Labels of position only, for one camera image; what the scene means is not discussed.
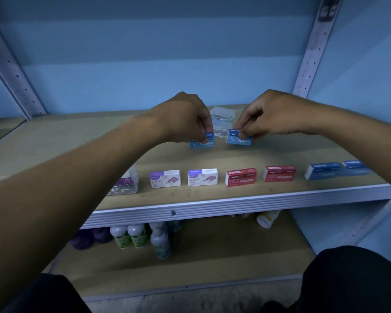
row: dark clothing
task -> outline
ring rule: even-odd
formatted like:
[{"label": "dark clothing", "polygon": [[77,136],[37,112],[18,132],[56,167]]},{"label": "dark clothing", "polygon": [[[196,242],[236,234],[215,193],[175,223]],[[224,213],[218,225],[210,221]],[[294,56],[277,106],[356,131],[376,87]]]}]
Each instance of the dark clothing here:
[{"label": "dark clothing", "polygon": [[[41,274],[3,312],[90,310],[67,278]],[[288,309],[276,302],[266,303],[262,312],[391,313],[391,262],[360,247],[324,250],[304,272],[299,300]]]}]

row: red box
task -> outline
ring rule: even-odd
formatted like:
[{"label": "red box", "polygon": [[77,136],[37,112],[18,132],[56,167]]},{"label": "red box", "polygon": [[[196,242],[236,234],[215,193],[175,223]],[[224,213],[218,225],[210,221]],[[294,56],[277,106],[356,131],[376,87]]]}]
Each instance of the red box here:
[{"label": "red box", "polygon": [[297,168],[295,166],[267,166],[262,179],[265,182],[291,181]]},{"label": "red box", "polygon": [[242,186],[244,184],[255,183],[256,169],[230,170],[226,173],[225,183],[227,186]]}]

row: person's right arm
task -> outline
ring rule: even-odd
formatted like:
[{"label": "person's right arm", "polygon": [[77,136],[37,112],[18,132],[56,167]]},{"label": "person's right arm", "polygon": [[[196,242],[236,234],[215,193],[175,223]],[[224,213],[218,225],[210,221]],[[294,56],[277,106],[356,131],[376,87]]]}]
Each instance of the person's right arm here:
[{"label": "person's right arm", "polygon": [[391,184],[391,125],[334,106],[267,90],[235,124],[239,136],[318,134],[331,139]]}]

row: purple container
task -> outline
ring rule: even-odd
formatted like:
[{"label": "purple container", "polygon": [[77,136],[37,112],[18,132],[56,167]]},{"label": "purple container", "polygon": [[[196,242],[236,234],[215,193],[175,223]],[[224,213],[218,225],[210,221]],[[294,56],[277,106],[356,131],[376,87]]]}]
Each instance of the purple container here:
[{"label": "purple container", "polygon": [[90,248],[94,242],[95,238],[90,230],[79,230],[70,240],[71,245],[77,250]]},{"label": "purple container", "polygon": [[108,243],[113,239],[113,236],[110,234],[110,227],[93,228],[91,232],[94,235],[95,241],[99,244]]}]

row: hand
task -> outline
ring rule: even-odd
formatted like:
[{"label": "hand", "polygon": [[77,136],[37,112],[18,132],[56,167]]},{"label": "hand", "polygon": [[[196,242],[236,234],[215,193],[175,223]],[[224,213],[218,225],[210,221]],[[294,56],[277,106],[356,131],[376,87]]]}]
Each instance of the hand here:
[{"label": "hand", "polygon": [[318,114],[326,105],[289,93],[267,90],[252,102],[235,124],[239,136],[258,138],[267,133],[317,134]]},{"label": "hand", "polygon": [[180,92],[142,116],[155,119],[162,142],[206,143],[204,134],[213,132],[209,109],[196,94]]}]

